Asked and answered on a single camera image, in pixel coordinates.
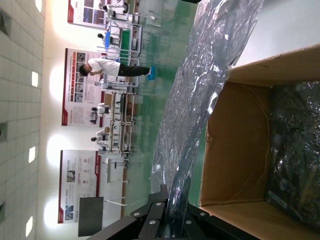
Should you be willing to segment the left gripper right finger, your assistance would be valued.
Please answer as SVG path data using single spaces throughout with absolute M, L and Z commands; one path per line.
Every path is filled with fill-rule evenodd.
M 251 234 L 190 203 L 187 205 L 184 217 L 184 236 L 191 240 L 251 240 L 253 238 Z

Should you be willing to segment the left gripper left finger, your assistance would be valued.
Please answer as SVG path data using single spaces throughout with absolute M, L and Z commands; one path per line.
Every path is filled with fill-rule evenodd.
M 167 187 L 148 196 L 147 203 L 89 237 L 90 240 L 157 240 L 167 207 Z

